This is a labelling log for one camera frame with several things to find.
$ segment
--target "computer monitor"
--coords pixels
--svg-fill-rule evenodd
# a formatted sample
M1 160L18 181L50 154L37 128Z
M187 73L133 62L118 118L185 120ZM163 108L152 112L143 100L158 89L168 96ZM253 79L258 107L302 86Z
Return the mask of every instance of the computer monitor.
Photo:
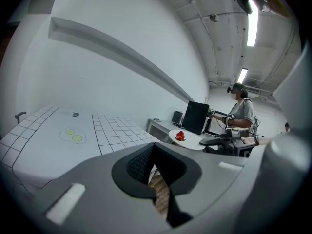
M209 105L189 101L186 109L182 127L186 130L200 135L209 111Z

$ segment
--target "green circle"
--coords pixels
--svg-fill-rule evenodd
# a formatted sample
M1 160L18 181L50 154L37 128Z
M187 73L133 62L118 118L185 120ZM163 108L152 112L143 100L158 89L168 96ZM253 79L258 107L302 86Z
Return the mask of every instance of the green circle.
M69 130L66 130L66 133L68 135L73 135L75 133L75 131L73 129L69 129Z
M81 141L82 140L82 137L80 135L74 135L72 137L73 141Z

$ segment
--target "grid pattern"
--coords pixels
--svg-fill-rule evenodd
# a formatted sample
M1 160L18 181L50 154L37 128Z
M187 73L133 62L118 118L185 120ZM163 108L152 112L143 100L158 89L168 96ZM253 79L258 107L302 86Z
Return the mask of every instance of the grid pattern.
M9 185L13 185L10 189L24 188L19 179L14 175L13 166L24 146L42 125L47 118L54 113L58 107L44 106L25 120L14 127L1 141L0 141L0 164L2 165L3 174L7 177Z
M92 114L92 119L102 155L131 146L160 142L127 118Z

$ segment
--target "fluorescent light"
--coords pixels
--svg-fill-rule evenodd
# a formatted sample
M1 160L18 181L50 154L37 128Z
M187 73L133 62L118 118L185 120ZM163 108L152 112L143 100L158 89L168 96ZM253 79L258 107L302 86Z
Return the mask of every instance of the fluorescent light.
M248 69L242 68L242 71L240 72L240 75L239 75L239 78L238 78L237 82L243 83L243 81L245 79L245 76L247 75L247 71L248 71Z
M258 28L258 8L254 1L249 0L249 4L253 10L251 14L248 14L248 40L247 46L254 47L255 38L257 37Z

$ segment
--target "desk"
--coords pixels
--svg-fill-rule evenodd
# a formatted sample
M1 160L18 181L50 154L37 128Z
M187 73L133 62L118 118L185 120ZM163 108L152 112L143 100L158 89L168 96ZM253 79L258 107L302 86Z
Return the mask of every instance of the desk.
M155 127L157 129L159 129L160 131L162 131L162 132L167 134L166 140L164 142L168 142L170 140L170 137L169 137L168 133L171 130L183 130L183 129L177 127L177 126L174 126L173 122L170 121L170 120L162 120L160 122L157 122L157 121L153 121L152 119L149 119L149 126L147 128L147 132L148 133L151 132L151 128L152 127ZM200 135L201 138L207 138L209 136L213 136L213 135L207 134L207 133ZM212 146L211 148L217 150L217 146Z
M151 142L127 118L45 106L0 141L0 169L12 193L32 195L89 158Z

